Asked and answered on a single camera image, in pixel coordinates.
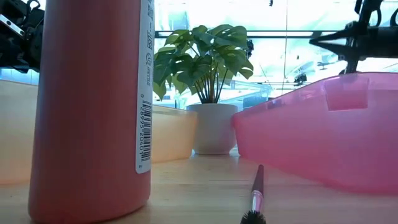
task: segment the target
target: translucent bin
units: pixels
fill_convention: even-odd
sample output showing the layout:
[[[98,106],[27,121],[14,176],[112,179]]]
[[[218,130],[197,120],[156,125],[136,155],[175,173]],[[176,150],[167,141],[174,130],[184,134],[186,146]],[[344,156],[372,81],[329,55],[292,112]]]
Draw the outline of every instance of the translucent bin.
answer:
[[[152,163],[188,159],[192,154],[197,113],[153,107]]]
[[[244,158],[339,189],[398,194],[398,73],[327,78],[233,124]]]
[[[0,185],[30,179],[37,86],[0,80]]]

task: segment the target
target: flower pot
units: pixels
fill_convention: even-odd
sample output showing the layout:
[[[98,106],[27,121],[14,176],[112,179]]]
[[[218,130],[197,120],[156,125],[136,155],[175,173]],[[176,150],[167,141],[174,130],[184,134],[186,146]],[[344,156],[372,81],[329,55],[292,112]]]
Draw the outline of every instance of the flower pot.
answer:
[[[232,115],[238,112],[235,105],[201,104],[190,105],[190,111],[198,113],[198,124],[193,149],[196,154],[228,154],[236,145]]]

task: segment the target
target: wooden table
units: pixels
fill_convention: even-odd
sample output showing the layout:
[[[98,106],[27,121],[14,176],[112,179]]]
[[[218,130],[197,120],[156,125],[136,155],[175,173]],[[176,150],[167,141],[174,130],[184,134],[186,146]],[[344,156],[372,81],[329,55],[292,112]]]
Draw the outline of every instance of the wooden table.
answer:
[[[231,156],[193,156],[154,164],[148,204],[107,223],[239,223],[249,208],[257,164]],[[266,167],[264,214],[270,224],[398,223],[398,198],[356,195]],[[28,186],[0,187],[0,223],[30,223]]]

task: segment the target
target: black equipment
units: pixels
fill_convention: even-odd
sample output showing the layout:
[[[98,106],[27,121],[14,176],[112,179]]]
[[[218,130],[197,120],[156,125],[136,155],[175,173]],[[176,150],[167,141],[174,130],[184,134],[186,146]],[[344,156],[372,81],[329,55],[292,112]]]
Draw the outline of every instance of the black equipment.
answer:
[[[36,2],[33,9],[30,5]],[[0,68],[40,70],[44,11],[38,0],[0,0]]]
[[[334,34],[311,39],[310,44],[330,50],[347,61],[345,74],[356,71],[358,62],[368,57],[398,58],[398,9],[392,14],[389,27],[379,27],[381,23],[380,5],[383,0],[357,0],[355,12],[359,20],[346,25],[344,30]],[[372,12],[377,12],[377,24],[369,26]],[[324,43],[323,41],[346,39],[346,45]]]

